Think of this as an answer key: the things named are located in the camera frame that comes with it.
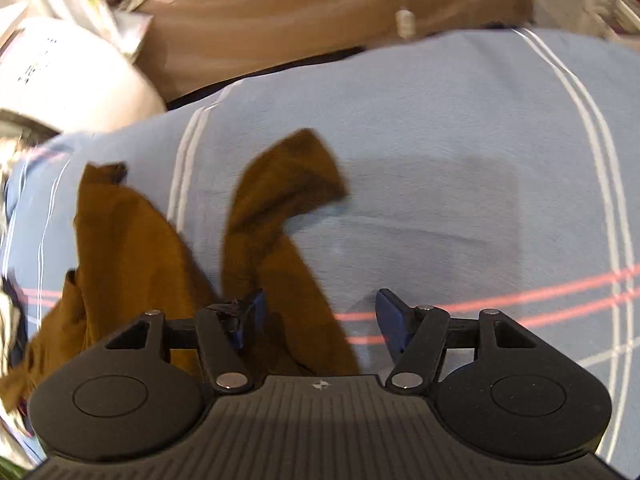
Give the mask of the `brown sweater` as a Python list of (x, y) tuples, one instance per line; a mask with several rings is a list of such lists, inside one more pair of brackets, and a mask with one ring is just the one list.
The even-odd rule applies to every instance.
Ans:
[(311, 270), (286, 235), (286, 222), (341, 200), (347, 190), (333, 156), (303, 129), (245, 169), (224, 230), (221, 285), (213, 288), (190, 249), (140, 193), (122, 185), (122, 167), (88, 166), (75, 219), (78, 266), (62, 297), (1, 381), (7, 410), (78, 356), (144, 312), (190, 318), (221, 301), (262, 292), (265, 327), (243, 360), (256, 378), (348, 376), (359, 366)]

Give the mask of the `blue striped bed sheet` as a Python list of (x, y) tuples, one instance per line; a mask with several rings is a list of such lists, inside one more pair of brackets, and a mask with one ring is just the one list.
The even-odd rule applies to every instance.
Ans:
[(246, 78), (116, 132), (58, 136), (6, 191), (1, 267), (29, 330), (76, 263), (89, 162), (126, 164), (218, 283), (236, 182), (300, 128), (333, 151), (349, 196), (288, 228), (361, 368), (392, 367), (379, 288), (457, 314), (505, 310), (608, 387), (599, 453), (637, 477), (639, 55), (588, 36), (450, 32)]

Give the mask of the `white round appliance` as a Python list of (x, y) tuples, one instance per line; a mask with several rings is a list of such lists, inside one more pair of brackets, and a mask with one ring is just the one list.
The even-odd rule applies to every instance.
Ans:
[(62, 133), (107, 133), (166, 110), (114, 46), (56, 18), (26, 18), (1, 50), (1, 108)]

